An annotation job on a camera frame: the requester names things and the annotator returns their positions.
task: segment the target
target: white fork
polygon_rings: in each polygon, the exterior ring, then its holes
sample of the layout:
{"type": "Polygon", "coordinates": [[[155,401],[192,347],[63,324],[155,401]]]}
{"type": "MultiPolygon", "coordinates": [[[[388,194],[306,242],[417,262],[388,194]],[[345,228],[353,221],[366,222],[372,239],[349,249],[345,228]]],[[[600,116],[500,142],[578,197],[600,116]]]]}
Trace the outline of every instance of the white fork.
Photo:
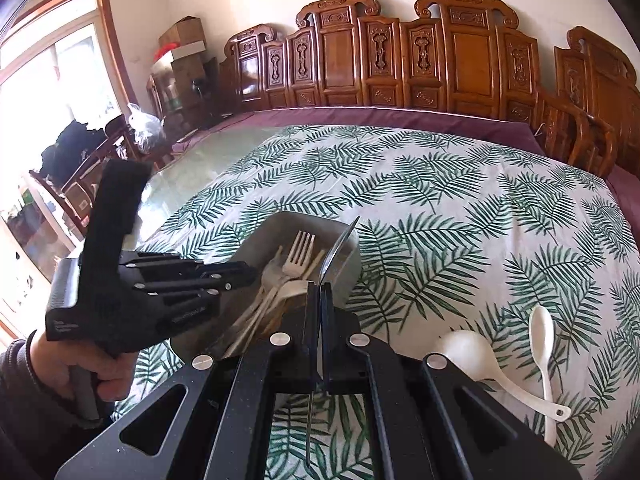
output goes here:
{"type": "Polygon", "coordinates": [[[289,280],[295,280],[302,276],[311,260],[311,255],[314,250],[314,241],[316,236],[311,233],[298,231],[296,239],[291,246],[287,260],[282,266],[283,276],[278,283],[271,287],[271,290],[267,294],[267,297],[262,300],[262,303],[255,311],[254,316],[247,324],[246,328],[242,330],[240,335],[236,338],[236,341],[226,350],[224,358],[233,355],[238,348],[242,346],[242,349],[246,349],[249,346],[251,339],[254,337],[255,331],[260,325],[262,318],[267,313],[271,303],[273,303],[276,294],[280,290],[280,287],[289,280]]]}

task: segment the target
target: metal bolt head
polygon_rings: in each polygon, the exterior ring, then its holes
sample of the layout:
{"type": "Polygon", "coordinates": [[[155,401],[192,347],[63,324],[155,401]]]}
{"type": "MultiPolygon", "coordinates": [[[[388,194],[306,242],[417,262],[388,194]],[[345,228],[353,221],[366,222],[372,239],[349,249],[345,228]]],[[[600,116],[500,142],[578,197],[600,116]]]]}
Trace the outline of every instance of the metal bolt head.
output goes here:
{"type": "Polygon", "coordinates": [[[427,366],[434,370],[442,370],[447,367],[447,358],[442,354],[431,354],[427,357],[427,366]]]}
{"type": "Polygon", "coordinates": [[[291,336],[286,332],[276,332],[275,334],[271,334],[269,341],[274,346],[286,346],[291,341],[291,336]]]}
{"type": "Polygon", "coordinates": [[[371,342],[369,336],[366,334],[351,334],[349,338],[349,343],[354,346],[366,346],[371,342]]]}
{"type": "Polygon", "coordinates": [[[191,361],[191,366],[196,370],[209,370],[213,366],[213,357],[206,354],[198,355],[191,361]]]}

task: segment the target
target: white plastic ladle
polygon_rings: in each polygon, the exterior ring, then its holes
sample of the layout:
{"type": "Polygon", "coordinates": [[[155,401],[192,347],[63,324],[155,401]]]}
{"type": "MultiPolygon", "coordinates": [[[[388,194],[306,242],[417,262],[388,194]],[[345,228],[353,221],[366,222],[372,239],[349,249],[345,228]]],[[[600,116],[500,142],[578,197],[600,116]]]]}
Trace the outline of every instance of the white plastic ladle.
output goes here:
{"type": "Polygon", "coordinates": [[[493,379],[507,393],[531,409],[564,422],[571,415],[571,408],[545,399],[540,399],[523,390],[511,381],[500,369],[489,342],[471,330],[454,330],[442,336],[436,343],[434,352],[446,356],[472,380],[493,379]]]}
{"type": "MultiPolygon", "coordinates": [[[[549,311],[537,305],[531,310],[529,316],[529,344],[531,355],[542,374],[542,390],[545,400],[554,401],[549,380],[549,359],[554,349],[554,320],[549,311]]],[[[545,417],[545,442],[551,447],[556,445],[556,422],[550,417],[545,417]]]]}

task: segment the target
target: wooden window frame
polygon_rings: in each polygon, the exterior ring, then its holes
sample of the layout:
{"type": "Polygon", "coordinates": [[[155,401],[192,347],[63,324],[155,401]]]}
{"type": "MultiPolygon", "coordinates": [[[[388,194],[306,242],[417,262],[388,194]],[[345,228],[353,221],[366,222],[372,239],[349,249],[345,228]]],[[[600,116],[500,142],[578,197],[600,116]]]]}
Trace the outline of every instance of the wooden window frame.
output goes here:
{"type": "MultiPolygon", "coordinates": [[[[18,15],[17,19],[15,20],[15,23],[19,23],[20,26],[15,28],[14,30],[11,30],[10,34],[7,35],[4,40],[6,41],[28,23],[33,22],[33,20],[36,20],[43,14],[68,1],[69,0],[42,0],[31,9],[27,9],[24,12],[20,13],[20,15],[18,15]]],[[[124,65],[124,58],[122,57],[122,52],[120,51],[120,44],[118,43],[118,37],[116,35],[116,29],[113,23],[113,15],[111,13],[110,0],[97,0],[97,2],[102,26],[104,27],[104,31],[106,34],[108,56],[111,58],[116,69],[116,83],[120,86],[120,90],[126,97],[127,101],[137,104],[138,99],[136,98],[136,94],[133,91],[133,86],[131,85],[129,74],[127,73],[127,69],[124,65]]]]}

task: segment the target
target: plastic bag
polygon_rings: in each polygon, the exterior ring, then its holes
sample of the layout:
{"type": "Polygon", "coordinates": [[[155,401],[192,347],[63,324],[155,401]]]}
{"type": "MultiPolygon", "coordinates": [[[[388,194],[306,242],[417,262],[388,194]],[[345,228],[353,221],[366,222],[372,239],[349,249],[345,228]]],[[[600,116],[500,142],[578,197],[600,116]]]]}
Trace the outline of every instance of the plastic bag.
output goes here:
{"type": "Polygon", "coordinates": [[[150,153],[156,146],[166,142],[160,119],[143,112],[138,105],[129,103],[130,126],[136,131],[135,141],[142,153],[150,153]]]}

